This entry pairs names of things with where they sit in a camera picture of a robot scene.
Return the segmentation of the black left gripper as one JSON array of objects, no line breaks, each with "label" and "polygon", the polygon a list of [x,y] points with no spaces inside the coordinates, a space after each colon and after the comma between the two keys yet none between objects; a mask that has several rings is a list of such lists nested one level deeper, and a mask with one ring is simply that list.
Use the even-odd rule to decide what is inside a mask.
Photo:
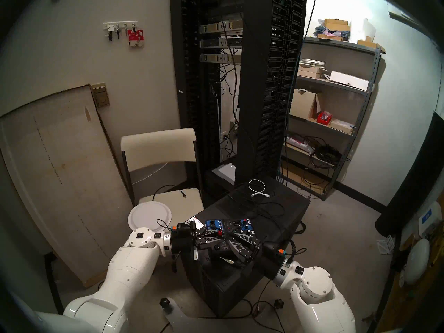
[{"label": "black left gripper", "polygon": [[195,256],[196,248],[208,249],[223,242],[223,230],[217,227],[175,228],[170,232],[170,251],[178,254]]}]

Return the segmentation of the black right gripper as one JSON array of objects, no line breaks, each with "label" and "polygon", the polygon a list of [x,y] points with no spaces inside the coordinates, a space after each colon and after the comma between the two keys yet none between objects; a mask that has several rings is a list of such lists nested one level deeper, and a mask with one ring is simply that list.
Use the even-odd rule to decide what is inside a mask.
[{"label": "black right gripper", "polygon": [[285,261],[285,251],[279,251],[283,246],[281,242],[259,241],[252,232],[231,233],[231,239],[225,242],[238,260],[246,264],[243,278],[257,272],[270,280],[275,279]]}]

